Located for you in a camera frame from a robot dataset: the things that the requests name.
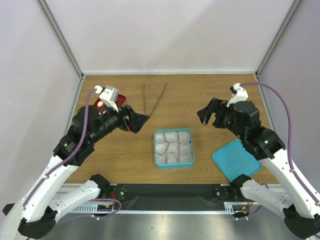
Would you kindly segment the metal tongs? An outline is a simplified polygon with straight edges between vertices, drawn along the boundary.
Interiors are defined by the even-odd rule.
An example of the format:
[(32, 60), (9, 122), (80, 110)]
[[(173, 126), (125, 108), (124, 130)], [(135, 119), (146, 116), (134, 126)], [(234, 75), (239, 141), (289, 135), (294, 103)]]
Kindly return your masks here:
[(156, 95), (154, 92), (152, 92), (151, 95), (147, 95), (147, 83), (142, 83), (143, 112), (145, 115), (148, 115), (149, 117), (153, 115), (166, 92), (167, 86), (168, 83), (165, 82), (161, 92), (158, 95)]

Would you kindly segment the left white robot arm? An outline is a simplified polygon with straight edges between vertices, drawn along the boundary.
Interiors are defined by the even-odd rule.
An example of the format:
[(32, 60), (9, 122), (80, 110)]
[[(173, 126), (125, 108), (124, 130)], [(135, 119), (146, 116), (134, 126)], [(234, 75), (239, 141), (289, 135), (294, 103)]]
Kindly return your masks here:
[(13, 240), (20, 233), (23, 237), (39, 240), (74, 208), (90, 200), (107, 199), (111, 184), (101, 174), (92, 175), (83, 185), (62, 197), (55, 197), (55, 194), (94, 152), (96, 142), (115, 129), (136, 134), (149, 118), (136, 113), (129, 105), (121, 106), (119, 111), (107, 108), (105, 113), (99, 113), (93, 105), (81, 107), (31, 190), (20, 201), (3, 208), (5, 220), (0, 238)]

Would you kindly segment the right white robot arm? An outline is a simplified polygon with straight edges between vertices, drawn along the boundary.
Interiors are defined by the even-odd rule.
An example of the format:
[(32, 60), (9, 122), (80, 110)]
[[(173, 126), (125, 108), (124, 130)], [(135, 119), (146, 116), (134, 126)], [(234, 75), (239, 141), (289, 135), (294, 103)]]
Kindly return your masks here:
[(260, 111), (248, 100), (232, 103), (212, 98), (197, 112), (203, 125), (214, 115), (213, 126), (228, 129), (241, 141), (245, 150), (276, 177), (287, 196), (260, 186), (251, 177), (240, 174), (231, 183), (230, 195), (236, 201), (253, 200), (278, 215), (286, 227), (298, 238), (307, 239), (320, 232), (320, 205), (301, 186), (302, 177), (288, 160), (288, 149), (271, 129), (261, 125)]

